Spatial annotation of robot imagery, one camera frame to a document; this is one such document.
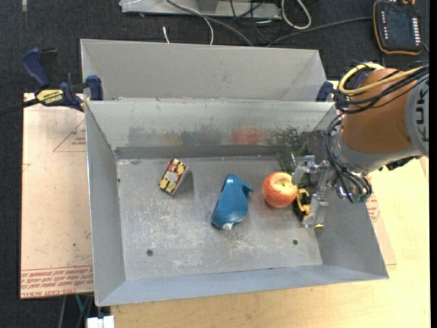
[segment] black cable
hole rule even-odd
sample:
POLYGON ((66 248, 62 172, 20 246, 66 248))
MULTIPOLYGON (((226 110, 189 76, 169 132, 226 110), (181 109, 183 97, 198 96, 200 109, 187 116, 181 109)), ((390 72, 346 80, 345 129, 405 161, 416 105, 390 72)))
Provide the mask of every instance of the black cable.
POLYGON ((83 307, 82 307, 82 310, 81 310, 81 314, 80 314, 80 316, 79 316, 79 319, 77 320, 76 328, 81 328, 82 320, 83 320, 84 314, 85 314, 86 312, 87 312, 87 315, 89 314, 89 310, 91 309, 92 301, 93 301, 92 298, 93 298, 92 295, 88 296, 88 297, 86 298, 85 302, 83 303, 83 307))
POLYGON ((26 107, 30 107, 30 106, 36 105, 39 102, 40 101, 37 98, 34 98, 32 100, 28 100, 26 102, 19 103, 18 105, 13 105, 13 106, 10 106, 10 107, 7 107, 7 108, 2 108, 2 109, 0 109, 0 116, 8 114, 8 113, 15 112, 15 111, 20 111, 21 109, 24 109, 26 107))
POLYGON ((272 40, 270 40, 270 39, 268 39, 267 37, 263 36, 263 35, 259 32, 259 30, 258 30, 258 26, 257 26, 257 24, 256 24, 256 22, 255 22, 255 19, 253 18, 253 9, 252 9, 252 7, 253 7, 253 0, 251 0, 251 21, 252 21, 252 26, 253 26, 253 28, 254 28, 256 34, 258 34, 258 35, 260 36, 260 38, 263 39, 264 41, 266 41, 266 42, 271 42, 272 40))
POLYGON ((298 36, 298 35, 303 34, 303 33, 308 33, 309 31, 316 31, 316 30, 319 30, 319 29, 335 27, 337 25, 342 25, 342 24, 346 24, 346 23, 353 23, 353 22, 360 22, 360 21, 372 21, 372 20, 373 20, 372 17, 358 17, 358 18, 351 18, 351 19, 341 20, 339 22, 333 22, 333 23, 329 23, 329 24, 326 24, 326 25, 320 25, 320 26, 314 27, 314 28, 308 28, 308 29, 305 29, 305 30, 302 30, 302 31, 297 31, 297 32, 292 33, 292 34, 287 34, 286 36, 281 36, 281 37, 273 40, 266 47, 271 47, 272 45, 274 45, 277 42, 280 42, 280 41, 282 41, 284 39, 292 38, 294 36, 298 36))
POLYGON ((199 13, 199 12, 197 12, 197 11, 194 11, 194 10, 190 10, 190 9, 188 9, 188 8, 185 8, 184 6, 181 6, 181 5, 178 5, 178 4, 176 4, 176 3, 174 3, 172 0, 165 0, 167 3, 169 3, 170 5, 172 5, 172 6, 174 6, 175 8, 178 8, 178 9, 180 9, 180 10, 182 10, 182 11, 185 11, 185 12, 188 12, 189 14, 191 14, 191 15, 193 15, 193 16, 198 16, 198 17, 201 17, 201 18, 203 18, 203 19, 207 19, 208 21, 210 21, 210 22, 213 22, 213 23, 216 23, 216 24, 218 24, 218 25, 221 25, 221 26, 223 26, 223 27, 225 27, 225 28, 228 28, 229 30, 231 30, 231 31, 233 31, 234 33, 236 33, 236 34, 238 34, 249 46, 253 46, 253 44, 251 43, 251 41, 244 35, 244 34, 242 34, 241 32, 239 32, 237 29, 235 29, 235 28, 233 28, 233 27, 231 27, 230 25, 228 25, 228 24, 226 24, 226 23, 223 23, 223 22, 221 22, 221 21, 219 21, 219 20, 216 20, 215 18, 211 18, 211 17, 208 17, 208 16, 204 16, 203 14, 201 14, 201 13, 199 13))
POLYGON ((346 167, 339 166, 338 162, 336 162, 335 157, 332 155, 329 149, 329 139, 332 136, 331 133, 334 131, 335 127, 342 123, 341 119, 342 115, 337 115, 328 125, 328 128, 325 131, 325 139, 323 142, 323 148, 326 153, 326 157, 330 164, 333 166, 334 170, 337 172, 337 177, 339 177, 343 188, 346 191, 346 195, 350 202, 354 202, 353 199, 347 193, 348 189, 346 188, 346 184, 342 177, 347 178, 358 190, 361 194, 370 196, 371 195, 371 184, 365 176, 359 177, 351 172, 349 172, 346 167))
POLYGON ((66 311, 66 303, 67 303, 67 296, 64 295, 64 299, 62 300, 61 314, 59 315, 59 323, 57 325, 57 328, 62 328, 62 325, 64 323, 64 312, 66 311))
MULTIPOLYGON (((388 94, 390 94, 390 93, 412 83, 413 81, 420 79, 421 77, 424 77, 427 74, 429 74, 428 68, 429 68, 429 66, 424 66, 421 69, 414 72, 412 75, 410 75, 404 79, 401 79, 401 80, 397 81, 396 83, 392 84, 391 86, 386 88, 384 91, 380 92, 379 94, 372 96, 370 98, 366 98, 364 100, 354 100, 353 99, 355 96, 359 96, 360 94, 355 94, 355 95, 342 94, 343 96, 349 98, 348 105, 355 105, 356 107, 358 107, 358 109, 349 110, 349 109, 342 108, 342 106, 340 106, 338 109, 342 113, 355 114, 355 113, 360 113, 360 112, 365 111, 365 110, 370 109, 370 108, 375 108, 376 107, 375 104, 381 98, 383 98, 383 97, 387 96, 388 94)), ((410 89, 407 89, 405 92, 402 92, 399 96, 396 96, 396 98, 403 96, 404 94, 409 92, 413 87, 411 87, 410 89)), ((383 105, 377 106, 377 108, 385 106, 386 104, 390 103, 392 100, 395 100, 396 98, 390 99, 390 101, 387 101, 383 105)))
POLYGON ((383 103, 382 105, 379 106, 373 106, 372 108, 381 108, 383 106, 387 106, 390 102, 393 102, 394 100, 396 100, 397 98, 407 94, 408 92, 410 92, 412 89, 414 89, 416 86, 419 86, 420 84, 422 84, 422 82, 424 82, 428 77, 425 77, 422 81, 417 82, 416 84, 414 84, 411 88, 405 90, 404 92, 402 92, 399 95, 396 95, 396 97, 391 98, 390 100, 388 100, 387 102, 383 103))
POLYGON ((429 53, 429 47, 424 42, 422 42, 422 47, 429 53))
POLYGON ((249 10, 247 10, 245 13, 240 14, 237 16, 235 9, 234 9, 234 0, 229 0, 229 2, 231 3, 231 9, 232 9, 232 14, 234 15, 234 18, 232 19, 233 21, 242 17, 247 16, 248 14, 250 14, 251 12, 255 11, 257 8, 259 8, 261 5, 263 5, 267 0, 262 0, 260 3, 258 3, 256 6, 252 6, 249 10))

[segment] red marking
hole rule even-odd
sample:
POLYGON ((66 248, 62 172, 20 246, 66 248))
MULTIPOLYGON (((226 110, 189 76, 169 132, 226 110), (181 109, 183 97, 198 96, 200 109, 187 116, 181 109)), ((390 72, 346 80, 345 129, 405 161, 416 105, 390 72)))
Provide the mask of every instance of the red marking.
MULTIPOLYGON (((85 122, 85 119, 84 120, 82 120, 80 123, 79 123, 79 125, 78 126, 76 126, 76 130, 79 128, 79 126, 80 125, 82 125, 83 123, 85 122)), ((72 133, 70 133, 59 145, 57 145, 57 147, 53 150, 53 152, 56 152, 56 153, 58 153, 58 152, 86 152, 86 150, 57 150, 65 141, 67 141, 68 140, 68 138, 70 137, 72 135, 72 133)))
POLYGON ((66 266, 66 267, 47 267, 45 269, 30 269, 30 270, 21 270, 21 271, 43 271, 43 270, 53 270, 53 269, 75 269, 78 267, 92 267, 92 265, 83 265, 83 266, 66 266))

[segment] small box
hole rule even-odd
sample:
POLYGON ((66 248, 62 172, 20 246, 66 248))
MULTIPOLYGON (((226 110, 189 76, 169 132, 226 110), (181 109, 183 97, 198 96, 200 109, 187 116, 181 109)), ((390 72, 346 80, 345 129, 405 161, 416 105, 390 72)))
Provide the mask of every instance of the small box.
POLYGON ((163 191, 166 191, 170 195, 173 195, 177 191, 187 173, 188 166, 186 164, 183 164, 183 162, 178 159, 171 159, 165 170, 163 178, 161 178, 159 182, 159 188, 161 188, 163 191))

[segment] dark gray carpet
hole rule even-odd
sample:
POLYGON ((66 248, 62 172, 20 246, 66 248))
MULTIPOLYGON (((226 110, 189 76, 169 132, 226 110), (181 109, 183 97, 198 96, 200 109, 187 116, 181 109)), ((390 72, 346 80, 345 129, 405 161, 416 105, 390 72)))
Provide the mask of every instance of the dark gray carpet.
MULTIPOLYGON (((374 1, 305 0, 313 17, 313 27, 349 18, 370 17, 374 1)), ((417 0, 421 33, 428 47, 429 1, 417 0)), ((58 48, 57 76, 66 80, 66 75, 71 72, 73 83, 76 83, 81 80, 81 38, 164 42, 161 28, 166 26, 172 42, 208 43, 208 27, 201 18, 127 16, 121 13, 118 2, 28 0, 28 12, 24 13, 22 0, 0 0, 0 108, 20 103, 23 92, 35 90, 35 81, 25 74, 20 64, 21 57, 34 47, 58 48)), ((267 44, 249 20, 230 23, 254 45, 267 44)), ((260 28, 259 32, 265 38, 275 37, 266 28, 260 28)), ((244 45, 239 36, 226 28, 214 25, 214 33, 217 44, 244 45)), ((275 45, 278 46, 320 50, 329 79, 340 77, 353 60, 384 62, 387 66, 400 67, 416 60, 429 59, 426 50, 419 56, 382 57, 370 21, 304 33, 275 45)), ((62 298, 21 301, 18 295, 22 131, 21 112, 0 117, 0 327, 56 327, 62 298)), ((78 317, 76 301, 74 297, 68 297, 64 327, 75 327, 78 317)))

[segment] wire bundle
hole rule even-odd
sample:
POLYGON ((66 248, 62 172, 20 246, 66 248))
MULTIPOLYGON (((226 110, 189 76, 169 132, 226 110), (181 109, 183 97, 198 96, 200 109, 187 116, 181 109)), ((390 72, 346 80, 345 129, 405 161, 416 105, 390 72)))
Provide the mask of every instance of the wire bundle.
POLYGON ((429 78, 429 62, 428 61, 422 61, 425 63, 423 66, 419 66, 413 69, 406 70, 407 67, 404 67, 404 69, 399 69, 391 74, 387 75, 386 77, 380 79, 379 81, 376 81, 375 83, 372 83, 370 85, 360 87, 357 89, 351 89, 346 87, 346 83, 350 80, 350 78, 356 74, 360 70, 375 70, 375 69, 382 69, 384 67, 372 64, 372 63, 361 63, 357 66, 353 67, 349 72, 346 73, 346 75, 340 80, 338 85, 338 90, 334 93, 334 101, 336 104, 336 108, 344 113, 344 114, 355 114, 360 113, 362 111, 371 109, 371 108, 381 108, 390 102, 396 100, 400 96, 403 96, 409 91, 418 86, 422 81, 429 78), (408 87, 405 91, 403 91, 401 94, 396 95, 394 98, 391 98, 390 100, 378 104, 378 102, 383 99, 385 96, 388 96, 389 94, 395 92, 396 90, 409 85, 417 80, 420 82, 416 82, 412 87, 408 87), (366 98, 360 98, 360 95, 364 94, 365 92, 368 92, 369 90, 375 89, 378 86, 387 84, 387 83, 393 83, 385 90, 381 91, 380 93, 366 97, 366 98), (350 105, 354 105, 355 109, 348 109, 350 105))

